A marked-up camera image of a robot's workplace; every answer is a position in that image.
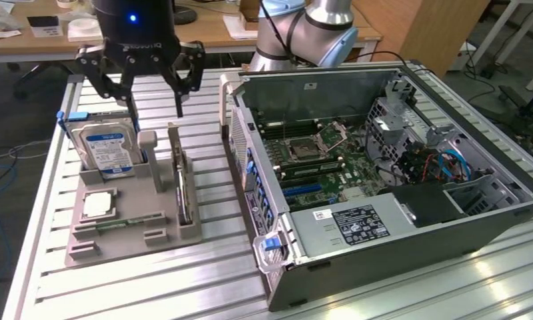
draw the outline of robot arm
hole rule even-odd
[[[259,1],[257,52],[249,70],[291,69],[294,57],[319,67],[341,64],[357,39],[350,0],[313,0],[309,6],[303,0]]]
[[[197,91],[203,73],[205,51],[201,42],[181,43],[174,34],[170,0],[93,0],[105,37],[95,47],[82,47],[75,62],[103,98],[113,97],[135,115],[131,84],[138,75],[159,74],[174,91],[177,116],[190,91]],[[186,78],[179,78],[174,62],[183,54],[190,64]],[[119,83],[103,72],[103,60],[122,69]]]

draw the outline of aluminum table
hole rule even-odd
[[[169,157],[170,151],[166,123],[179,124],[182,146],[194,160],[203,242],[65,268],[79,160],[57,128],[3,319],[501,319],[519,315],[533,319],[533,220],[473,254],[293,309],[266,311],[219,138],[218,78],[227,71],[237,69],[206,70],[179,120],[162,78],[135,79],[133,87],[139,126],[157,132],[159,158]],[[421,77],[533,176],[533,158],[431,74]],[[422,96],[417,100],[417,108],[434,124],[443,123],[443,114]],[[61,110],[98,111],[113,103],[97,96],[87,81],[70,78]]]

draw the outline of floor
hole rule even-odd
[[[470,42],[479,44],[485,34],[493,26],[494,20],[478,24],[470,35]],[[498,35],[490,52],[493,53],[503,38],[513,32],[511,29],[503,29]],[[237,61],[243,61],[249,56],[235,57]],[[490,60],[486,55],[479,65]],[[221,60],[214,58],[207,62],[209,66],[229,67],[226,56],[222,55]],[[31,63],[21,64],[21,71],[31,68]],[[529,99],[531,94],[523,89],[530,78],[533,77],[533,40],[525,38],[513,52],[507,60],[507,74],[497,73],[489,80],[493,85],[509,85],[519,94]],[[14,146],[30,141],[39,141],[50,138],[54,128],[54,114],[58,110],[62,93],[65,88],[66,75],[58,70],[47,70],[27,86],[30,96],[26,100],[18,101],[11,96],[11,84],[21,76],[21,72],[13,73],[3,64],[0,64],[0,146]],[[469,80],[461,73],[449,73],[445,78],[449,86],[461,94],[463,98],[469,98],[475,94],[485,92],[487,86],[473,80]],[[485,95],[474,103],[502,110],[506,107],[497,99],[498,93]],[[38,154],[46,150],[46,145],[37,145],[21,155]],[[11,159],[0,160],[0,164],[7,165]],[[15,266],[17,255],[22,245],[25,228],[29,220],[29,214],[33,206],[33,198],[37,192],[37,186],[41,178],[41,170],[45,158],[18,160],[15,164],[17,178],[9,188],[0,194],[0,220],[3,225],[5,234],[11,245],[11,263],[5,272],[0,275],[0,316],[3,310],[6,294],[11,280],[11,274]],[[5,262],[5,246],[0,238],[0,269]]]

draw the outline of blue cable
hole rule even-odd
[[[7,182],[5,183],[5,185],[2,185],[2,186],[0,187],[0,192],[2,192],[5,189],[7,189],[7,187],[9,187],[9,186],[11,185],[11,183],[14,182],[15,176],[17,176],[17,172],[15,172],[15,168],[14,168],[13,166],[10,166],[10,165],[0,165],[0,168],[2,168],[2,169],[9,169],[9,170],[11,171],[11,174],[10,174],[10,176],[9,176]]]
[[[9,175],[7,182],[0,187],[0,193],[1,193],[7,189],[7,187],[14,182],[17,172],[15,172],[15,168],[11,165],[0,165],[0,168],[9,169],[11,172],[11,174]],[[1,238],[3,239],[3,244],[6,246],[6,262],[3,263],[3,266],[0,270],[0,276],[2,276],[2,274],[5,274],[5,272],[7,271],[7,266],[10,266],[10,264],[11,264],[11,247],[9,246],[7,236],[6,236],[6,233],[1,226],[1,221],[0,221],[0,234],[1,234]]]
[[[470,172],[470,169],[467,168],[467,163],[465,162],[463,157],[462,157],[462,156],[459,155],[459,153],[458,153],[455,150],[453,150],[453,149],[445,150],[443,153],[447,153],[447,154],[453,155],[453,156],[455,157],[455,159],[461,162],[462,167],[463,167],[463,171],[465,171],[465,176],[466,176],[466,178],[467,178],[467,181],[471,181],[471,172]],[[443,160],[442,154],[439,154],[439,155],[438,155],[438,166],[442,168],[442,172],[443,172],[449,177],[451,177],[450,171],[442,166],[442,160]]]
[[[1,222],[0,222],[0,234],[3,239],[3,244],[6,246],[6,262],[0,270],[0,276],[1,276],[7,271],[7,266],[11,263],[11,248],[9,246],[9,241],[7,241],[6,233],[3,232],[3,228],[1,226]]]

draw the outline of blue latch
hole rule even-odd
[[[271,237],[263,240],[262,242],[265,251],[277,250],[282,247],[281,240],[278,237]]]
[[[61,127],[61,130],[65,132],[67,138],[70,138],[70,137],[69,137],[67,128],[65,128],[65,120],[63,120],[63,118],[65,118],[65,112],[57,111],[55,118],[57,118],[57,124],[58,124],[58,126]]]

